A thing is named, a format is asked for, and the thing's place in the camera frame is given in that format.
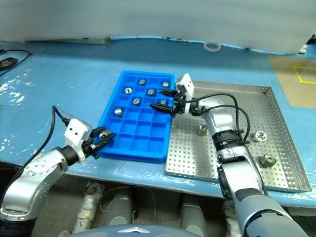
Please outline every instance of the floor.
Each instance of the floor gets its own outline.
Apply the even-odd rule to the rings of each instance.
[[[1,193],[4,184],[14,174],[16,169],[1,163]],[[78,208],[81,205],[83,192],[90,179],[66,175],[61,178],[48,193],[44,207],[37,219],[32,237],[57,237],[63,230],[72,230]],[[125,185],[113,182],[100,182],[105,190]],[[181,193],[151,189],[156,203],[156,224],[179,227],[179,200]],[[102,202],[106,207],[113,196],[119,192],[112,191],[104,196]],[[197,197],[203,209],[209,237],[225,237],[226,222],[222,212],[223,199],[210,197]],[[153,201],[148,190],[141,187],[133,188],[133,200],[137,209],[135,224],[152,224],[154,222]],[[98,208],[92,228],[103,226],[106,215]],[[316,237],[316,217],[294,216],[293,219],[306,231],[310,237]]]

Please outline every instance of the perforated metal tray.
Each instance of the perforated metal tray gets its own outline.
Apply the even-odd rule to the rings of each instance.
[[[271,87],[194,81],[195,97],[214,92],[230,92],[238,105],[245,109],[251,120],[249,149],[269,190],[304,192],[311,191],[301,160],[285,124],[281,110]],[[229,97],[220,96],[227,104]],[[234,108],[227,108],[234,113]],[[239,116],[240,127],[246,129],[244,115]],[[205,124],[202,118],[177,115],[172,122],[166,173],[175,176],[218,182],[219,166],[210,136],[199,136],[198,126]],[[264,143],[252,140],[256,131],[266,132]],[[259,158],[270,154],[277,159],[272,168],[263,168]]]

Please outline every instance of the white tape roll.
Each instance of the white tape roll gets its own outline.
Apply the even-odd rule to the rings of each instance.
[[[210,47],[208,47],[209,44],[215,45],[215,46],[217,46],[217,48],[210,48]],[[218,51],[221,49],[221,47],[222,47],[221,44],[218,43],[218,42],[211,42],[211,41],[209,41],[209,42],[205,42],[205,43],[203,44],[203,48],[204,48],[207,52],[211,52],[211,53],[218,52]]]

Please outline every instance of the blue tablecloth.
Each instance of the blue tablecloth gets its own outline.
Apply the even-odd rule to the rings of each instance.
[[[124,70],[190,73],[193,80],[271,86],[298,149],[312,192],[269,192],[280,204],[316,207],[316,110],[289,105],[267,54],[223,46],[208,53],[201,43],[180,45],[161,39],[125,39],[109,46],[63,43],[2,42],[0,48],[27,49],[33,55],[1,78],[0,159],[23,164],[42,144],[50,128],[51,106],[57,105],[96,126]],[[303,57],[316,58],[309,47]],[[23,52],[0,55],[22,59]],[[42,151],[63,146],[65,127],[57,121]],[[218,184],[168,176],[165,164],[88,158],[70,174],[129,184],[221,197]]]

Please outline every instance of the blue tray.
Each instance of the blue tray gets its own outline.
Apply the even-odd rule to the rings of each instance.
[[[144,85],[139,84],[142,79],[146,81]],[[162,86],[165,81],[169,83],[167,88]],[[131,94],[125,94],[127,87],[133,89]],[[122,72],[98,125],[106,126],[116,136],[98,154],[107,158],[165,162],[171,115],[155,111],[150,104],[165,100],[167,106],[173,106],[173,98],[159,94],[158,90],[174,87],[175,77],[172,74]],[[152,96],[147,94],[150,89],[155,90]],[[133,104],[135,98],[141,99],[138,105]],[[122,109],[122,117],[115,115],[116,108]]]

